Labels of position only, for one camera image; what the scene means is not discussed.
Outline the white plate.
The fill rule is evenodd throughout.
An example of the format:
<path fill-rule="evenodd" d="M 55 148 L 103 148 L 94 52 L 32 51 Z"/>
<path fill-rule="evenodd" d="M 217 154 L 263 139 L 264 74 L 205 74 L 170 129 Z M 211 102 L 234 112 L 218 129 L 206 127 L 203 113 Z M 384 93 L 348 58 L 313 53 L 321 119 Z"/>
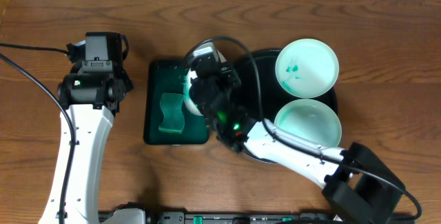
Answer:
<path fill-rule="evenodd" d="M 220 56 L 220 65 L 223 62 L 226 62 L 225 57 L 218 51 L 218 54 Z M 196 72 L 193 71 L 190 68 L 190 63 L 192 61 L 192 53 L 189 55 L 189 61 L 185 64 L 188 67 L 188 72 L 185 76 L 185 86 L 184 86 L 184 103 L 186 108 L 192 113 L 197 116 L 203 116 L 203 111 L 200 110 L 200 107 L 202 106 L 202 97 L 203 93 L 198 92 L 198 86 L 201 84 L 201 80 L 206 78 L 200 78 L 197 76 Z"/>

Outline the green wavy sponge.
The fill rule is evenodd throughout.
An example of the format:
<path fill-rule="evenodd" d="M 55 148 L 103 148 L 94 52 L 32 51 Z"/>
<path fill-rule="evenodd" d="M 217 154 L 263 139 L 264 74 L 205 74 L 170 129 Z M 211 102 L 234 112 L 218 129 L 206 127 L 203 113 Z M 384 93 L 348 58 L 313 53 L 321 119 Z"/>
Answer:
<path fill-rule="evenodd" d="M 160 132 L 181 134 L 185 127 L 185 117 L 182 111 L 183 95 L 178 93 L 163 93 L 160 99 L 160 109 L 163 120 L 158 127 Z"/>

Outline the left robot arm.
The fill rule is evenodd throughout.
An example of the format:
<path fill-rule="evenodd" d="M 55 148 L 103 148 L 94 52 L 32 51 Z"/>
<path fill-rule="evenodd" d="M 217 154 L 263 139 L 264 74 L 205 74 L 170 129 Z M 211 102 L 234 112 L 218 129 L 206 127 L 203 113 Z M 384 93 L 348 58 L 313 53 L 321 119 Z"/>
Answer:
<path fill-rule="evenodd" d="M 61 140 L 52 188 L 40 223 L 98 223 L 105 144 L 128 75 L 70 73 L 59 85 Z"/>

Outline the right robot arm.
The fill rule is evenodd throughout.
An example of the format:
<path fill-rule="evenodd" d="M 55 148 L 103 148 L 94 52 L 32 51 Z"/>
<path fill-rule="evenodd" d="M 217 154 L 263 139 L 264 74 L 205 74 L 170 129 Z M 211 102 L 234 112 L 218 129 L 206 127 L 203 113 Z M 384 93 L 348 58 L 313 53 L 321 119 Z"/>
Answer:
<path fill-rule="evenodd" d="M 189 97 L 217 138 L 235 152 L 248 150 L 260 159 L 280 164 L 314 182 L 344 223 L 404 221 L 394 216 L 407 194 L 398 177 L 367 147 L 329 147 L 290 134 L 264 117 L 260 73 L 252 69 L 252 113 L 235 98 L 246 92 L 231 64 L 189 68 Z"/>

